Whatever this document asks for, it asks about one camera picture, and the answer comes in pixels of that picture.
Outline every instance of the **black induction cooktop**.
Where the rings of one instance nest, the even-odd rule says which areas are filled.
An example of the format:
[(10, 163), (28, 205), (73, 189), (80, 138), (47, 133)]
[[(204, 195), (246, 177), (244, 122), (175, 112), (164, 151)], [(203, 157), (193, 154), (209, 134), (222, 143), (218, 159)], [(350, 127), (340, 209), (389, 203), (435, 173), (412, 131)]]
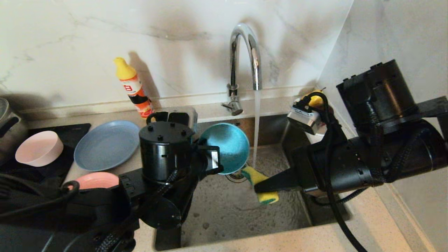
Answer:
[(12, 158), (0, 166), (0, 173), (10, 174), (49, 186), (61, 185), (73, 164), (73, 154), (76, 145), (87, 134), (90, 126), (90, 123), (84, 123), (29, 130), (29, 136), (46, 130), (56, 132), (64, 144), (64, 150), (61, 155), (52, 163), (42, 167), (21, 164), (15, 158)]

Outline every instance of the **beige countertop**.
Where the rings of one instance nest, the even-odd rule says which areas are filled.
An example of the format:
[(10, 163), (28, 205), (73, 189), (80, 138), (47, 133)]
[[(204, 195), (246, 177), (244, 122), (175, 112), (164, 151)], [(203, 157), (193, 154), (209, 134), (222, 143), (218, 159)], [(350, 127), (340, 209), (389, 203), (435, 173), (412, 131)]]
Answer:
[[(295, 97), (263, 99), (262, 115), (283, 114), (289, 111)], [(220, 104), (196, 105), (198, 122), (212, 122), (224, 119), (238, 119), (254, 116), (253, 101), (242, 101), (245, 112), (237, 117), (230, 114)], [(31, 128), (90, 123), (91, 129), (113, 120), (129, 120), (140, 127), (145, 126), (137, 112), (117, 112), (94, 114), (77, 117), (63, 117), (47, 120), (32, 121)], [(139, 149), (124, 164), (110, 169), (108, 172), (121, 174), (141, 167)], [(66, 180), (78, 178), (89, 173), (74, 163)], [(411, 251), (408, 242), (389, 213), (377, 191), (369, 188), (360, 196), (346, 204), (352, 214), (347, 225), (358, 238), (360, 243), (370, 252), (375, 251)], [(140, 222), (140, 229), (135, 232), (137, 245), (135, 252), (151, 252), (154, 249), (155, 229)], [(304, 228), (293, 231), (280, 232), (271, 235), (255, 236), (251, 238), (231, 240), (196, 247), (180, 248), (176, 251), (185, 252), (252, 252), (252, 251), (355, 251), (344, 236), (337, 223), (323, 226)]]

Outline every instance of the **water stream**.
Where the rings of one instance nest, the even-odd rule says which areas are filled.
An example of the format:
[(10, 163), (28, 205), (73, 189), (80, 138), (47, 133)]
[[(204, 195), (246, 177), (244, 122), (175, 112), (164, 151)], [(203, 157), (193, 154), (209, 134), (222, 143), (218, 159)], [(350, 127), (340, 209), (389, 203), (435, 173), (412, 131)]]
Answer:
[(260, 90), (255, 91), (255, 133), (254, 133), (254, 155), (252, 167), (255, 169), (255, 164), (257, 162), (257, 147), (258, 147), (258, 129), (260, 126)]

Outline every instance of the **wall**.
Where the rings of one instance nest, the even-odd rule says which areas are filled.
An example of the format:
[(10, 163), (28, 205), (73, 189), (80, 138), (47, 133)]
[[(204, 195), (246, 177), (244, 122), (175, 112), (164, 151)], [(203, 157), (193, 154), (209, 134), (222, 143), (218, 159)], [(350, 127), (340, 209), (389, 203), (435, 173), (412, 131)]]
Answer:
[[(314, 86), (352, 1), (3, 1), (0, 95), (20, 109), (128, 101), (112, 61), (122, 56), (153, 98), (225, 101), (238, 22), (258, 36), (266, 89)], [(250, 89), (240, 49), (238, 82)]]
[[(416, 102), (448, 94), (447, 13), (445, 0), (354, 1), (318, 83), (348, 132), (336, 85), (378, 62), (397, 60)], [(437, 251), (448, 251), (447, 184), (446, 168), (393, 183)]]

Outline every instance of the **light blue plate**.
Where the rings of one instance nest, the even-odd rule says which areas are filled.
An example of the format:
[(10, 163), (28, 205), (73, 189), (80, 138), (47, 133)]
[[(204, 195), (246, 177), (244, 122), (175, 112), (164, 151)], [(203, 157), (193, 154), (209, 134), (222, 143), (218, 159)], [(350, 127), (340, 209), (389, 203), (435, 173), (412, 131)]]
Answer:
[(75, 161), (88, 171), (102, 171), (121, 165), (137, 149), (139, 131), (140, 128), (133, 122), (106, 122), (79, 141), (75, 148)]
[(231, 174), (241, 169), (249, 158), (249, 140), (237, 126), (229, 123), (218, 123), (210, 126), (202, 133), (201, 139), (207, 145), (220, 148), (221, 164), (224, 171), (220, 174)]

